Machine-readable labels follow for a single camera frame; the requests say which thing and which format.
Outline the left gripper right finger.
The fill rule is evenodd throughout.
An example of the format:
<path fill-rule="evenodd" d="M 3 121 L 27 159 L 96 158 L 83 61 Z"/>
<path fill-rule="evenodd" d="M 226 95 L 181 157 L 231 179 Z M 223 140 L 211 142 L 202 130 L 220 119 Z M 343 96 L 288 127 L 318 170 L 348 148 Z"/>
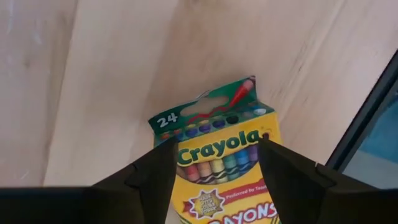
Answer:
<path fill-rule="evenodd" d="M 264 138 L 258 161 L 282 224 L 398 224 L 398 189 L 378 189 Z"/>

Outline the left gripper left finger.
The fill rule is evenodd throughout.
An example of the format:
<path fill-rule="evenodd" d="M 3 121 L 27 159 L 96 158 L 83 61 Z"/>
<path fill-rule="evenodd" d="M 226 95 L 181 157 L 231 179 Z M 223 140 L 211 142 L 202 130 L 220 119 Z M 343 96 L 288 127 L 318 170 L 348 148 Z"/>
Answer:
<path fill-rule="evenodd" d="M 0 224 L 164 224 L 177 154 L 171 138 L 91 186 L 0 187 Z"/>

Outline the yellow crayon box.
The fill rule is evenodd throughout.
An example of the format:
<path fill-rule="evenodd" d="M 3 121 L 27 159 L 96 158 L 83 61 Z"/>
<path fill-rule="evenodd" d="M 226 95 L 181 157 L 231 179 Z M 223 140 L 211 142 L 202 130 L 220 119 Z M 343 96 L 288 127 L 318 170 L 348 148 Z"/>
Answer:
<path fill-rule="evenodd" d="M 253 76 L 202 94 L 223 97 L 207 113 L 193 100 L 149 120 L 154 143 L 178 140 L 171 201 L 180 224 L 281 224 L 259 167 L 259 141 L 281 143 L 277 113 L 257 99 Z"/>

